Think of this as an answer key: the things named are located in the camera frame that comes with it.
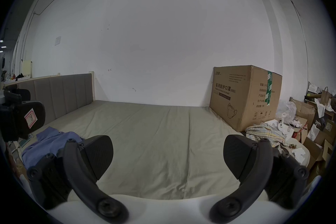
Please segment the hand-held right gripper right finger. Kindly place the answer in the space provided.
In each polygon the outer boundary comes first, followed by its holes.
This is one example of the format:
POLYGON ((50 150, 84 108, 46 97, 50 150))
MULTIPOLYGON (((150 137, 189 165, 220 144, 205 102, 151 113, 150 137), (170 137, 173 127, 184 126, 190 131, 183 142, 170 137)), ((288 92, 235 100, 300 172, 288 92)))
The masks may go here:
POLYGON ((309 171, 288 152, 271 146, 267 138, 255 142, 243 135, 229 135, 223 147, 225 164, 240 186, 216 202, 209 212, 214 223, 229 223, 244 213, 265 191, 269 201, 294 209, 303 196, 309 171))

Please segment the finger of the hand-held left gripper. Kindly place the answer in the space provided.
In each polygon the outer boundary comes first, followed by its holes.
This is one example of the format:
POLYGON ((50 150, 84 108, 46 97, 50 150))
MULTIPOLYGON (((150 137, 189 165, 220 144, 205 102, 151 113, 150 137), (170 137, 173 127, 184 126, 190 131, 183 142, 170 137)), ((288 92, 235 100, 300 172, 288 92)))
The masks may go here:
POLYGON ((24 107, 30 108, 30 100, 31 93, 27 89, 19 89, 19 88, 5 88, 4 89, 5 103, 3 107, 10 107, 14 105, 14 107, 24 107))
POLYGON ((39 101, 4 103, 0 106, 0 127, 4 140, 27 139, 45 123, 45 108, 39 101))

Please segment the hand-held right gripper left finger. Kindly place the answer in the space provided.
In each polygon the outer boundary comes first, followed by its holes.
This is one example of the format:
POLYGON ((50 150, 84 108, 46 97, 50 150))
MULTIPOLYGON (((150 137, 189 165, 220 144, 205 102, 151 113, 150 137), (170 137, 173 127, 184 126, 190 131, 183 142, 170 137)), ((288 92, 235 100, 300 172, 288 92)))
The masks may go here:
POLYGON ((97 216, 112 224, 125 223, 128 209, 101 191, 96 182, 113 159, 109 136, 97 135, 77 142, 70 138, 56 154, 47 153, 27 170, 33 197, 44 209, 67 202, 73 190, 97 216))

